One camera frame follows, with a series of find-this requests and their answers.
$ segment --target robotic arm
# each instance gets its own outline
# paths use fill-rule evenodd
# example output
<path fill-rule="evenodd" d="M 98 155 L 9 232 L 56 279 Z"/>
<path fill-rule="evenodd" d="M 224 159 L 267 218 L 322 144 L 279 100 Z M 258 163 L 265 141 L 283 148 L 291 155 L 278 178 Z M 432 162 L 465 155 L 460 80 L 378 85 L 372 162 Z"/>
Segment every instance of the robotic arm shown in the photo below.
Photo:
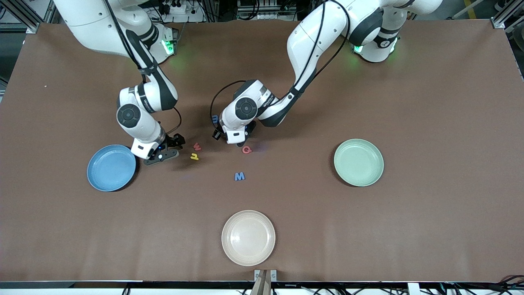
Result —
<path fill-rule="evenodd" d="M 114 11 L 110 10 L 109 2 L 115 7 Z M 82 45 L 131 58 L 142 76 L 149 79 L 146 82 L 144 78 L 139 85 L 120 91 L 116 118 L 122 129 L 134 138 L 131 152 L 145 159 L 146 164 L 152 164 L 177 156 L 178 151 L 167 149 L 181 147 L 185 141 L 179 134 L 171 138 L 151 116 L 151 113 L 174 108 L 178 94 L 151 54 L 155 53 L 162 61 L 172 54 L 164 50 L 165 41 L 159 37 L 162 30 L 164 38 L 169 38 L 171 29 L 153 25 L 147 14 L 136 6 L 141 2 L 145 1 L 54 1 Z"/>
<path fill-rule="evenodd" d="M 242 146 L 256 126 L 255 118 L 266 127 L 278 126 L 317 75 L 316 64 L 320 56 L 333 44 L 339 34 L 344 34 L 357 47 L 377 40 L 383 31 L 384 34 L 388 34 L 384 36 L 394 34 L 396 38 L 398 30 L 395 34 L 391 32 L 393 30 L 386 31 L 386 29 L 394 26 L 390 23 L 396 24 L 400 29 L 406 20 L 406 13 L 401 9 L 409 7 L 416 13 L 427 14 L 433 12 L 441 2 L 442 0 L 329 0 L 317 7 L 288 38 L 288 56 L 295 72 L 293 86 L 285 96 L 277 98 L 259 80 L 246 81 L 235 92 L 233 102 L 219 117 L 219 130 L 222 129 L 227 143 Z M 394 10 L 384 9 L 383 16 L 380 9 L 390 6 L 393 6 Z M 385 50 L 380 48 L 381 54 L 371 55 L 383 56 L 387 51 L 387 57 L 389 50 L 389 48 Z M 372 51 L 373 48 L 369 47 L 365 53 Z"/>

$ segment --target green plate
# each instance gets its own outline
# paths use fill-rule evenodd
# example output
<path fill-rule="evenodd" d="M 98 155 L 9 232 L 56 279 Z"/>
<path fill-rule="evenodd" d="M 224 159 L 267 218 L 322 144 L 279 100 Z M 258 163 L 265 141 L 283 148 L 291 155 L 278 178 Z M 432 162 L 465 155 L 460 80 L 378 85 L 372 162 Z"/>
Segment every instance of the green plate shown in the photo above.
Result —
<path fill-rule="evenodd" d="M 372 185 L 382 176 L 384 158 L 376 146 L 363 139 L 343 142 L 335 152 L 335 170 L 347 183 Z"/>

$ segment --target blue plate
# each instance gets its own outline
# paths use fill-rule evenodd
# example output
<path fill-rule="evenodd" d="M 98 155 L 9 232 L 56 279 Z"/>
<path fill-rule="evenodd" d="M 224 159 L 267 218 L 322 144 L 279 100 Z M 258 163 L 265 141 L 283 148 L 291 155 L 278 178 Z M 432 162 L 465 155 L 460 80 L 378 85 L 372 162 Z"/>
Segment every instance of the blue plate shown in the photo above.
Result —
<path fill-rule="evenodd" d="M 96 152 L 88 164 L 88 181 L 99 191 L 112 192 L 133 178 L 135 155 L 125 146 L 108 145 Z"/>

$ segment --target table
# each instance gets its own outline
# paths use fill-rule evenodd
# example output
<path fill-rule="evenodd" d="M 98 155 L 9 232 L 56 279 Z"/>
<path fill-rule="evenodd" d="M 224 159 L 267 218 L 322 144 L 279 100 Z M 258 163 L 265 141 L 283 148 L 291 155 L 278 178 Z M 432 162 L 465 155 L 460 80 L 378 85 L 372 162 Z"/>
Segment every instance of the table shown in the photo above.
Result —
<path fill-rule="evenodd" d="M 128 188 L 87 182 L 90 157 L 132 139 L 115 119 L 127 58 L 82 47 L 63 25 L 28 35 L 0 104 L 0 280 L 498 281 L 524 271 L 524 100 L 503 30 L 488 20 L 409 21 L 392 56 L 368 64 L 346 47 L 277 128 L 245 155 L 211 138 L 209 104 L 229 82 L 283 95 L 296 23 L 188 24 L 161 65 L 179 93 L 179 158 L 141 166 Z M 322 57 L 323 64 L 340 40 Z M 214 113 L 234 88 L 217 99 Z M 156 114 L 166 129 L 174 111 Z M 336 147 L 373 142 L 382 178 L 351 187 Z M 192 146 L 202 150 L 190 159 Z M 234 181 L 244 172 L 245 180 Z M 220 235 L 245 209 L 277 243 L 256 267 L 231 262 Z"/>

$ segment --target blue letter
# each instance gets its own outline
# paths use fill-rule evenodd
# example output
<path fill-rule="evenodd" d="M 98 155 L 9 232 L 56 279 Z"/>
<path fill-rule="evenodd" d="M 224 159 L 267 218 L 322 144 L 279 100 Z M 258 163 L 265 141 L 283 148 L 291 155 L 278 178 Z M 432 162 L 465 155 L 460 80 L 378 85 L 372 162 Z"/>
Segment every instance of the blue letter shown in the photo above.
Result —
<path fill-rule="evenodd" d="M 240 174 L 235 173 L 235 181 L 244 180 L 246 177 L 244 176 L 244 172 L 240 172 Z"/>

